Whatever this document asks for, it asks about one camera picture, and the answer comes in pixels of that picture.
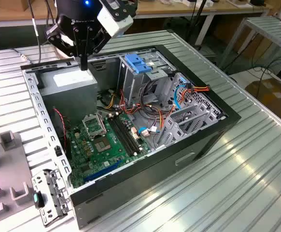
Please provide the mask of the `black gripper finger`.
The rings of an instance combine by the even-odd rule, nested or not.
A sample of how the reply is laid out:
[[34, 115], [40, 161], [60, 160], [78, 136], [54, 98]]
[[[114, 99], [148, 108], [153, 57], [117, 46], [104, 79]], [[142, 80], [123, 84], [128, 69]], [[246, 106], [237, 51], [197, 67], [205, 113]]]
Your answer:
[[78, 48], [78, 45], [73, 42], [70, 43], [63, 40], [63, 36], [60, 33], [60, 28], [57, 24], [49, 27], [46, 31], [46, 38], [49, 43], [56, 47], [61, 53], [68, 57], [74, 57], [78, 62], [80, 69], [84, 70], [84, 53]]
[[88, 57], [98, 53], [111, 36], [103, 26], [87, 26], [85, 31], [84, 70], [88, 69]]

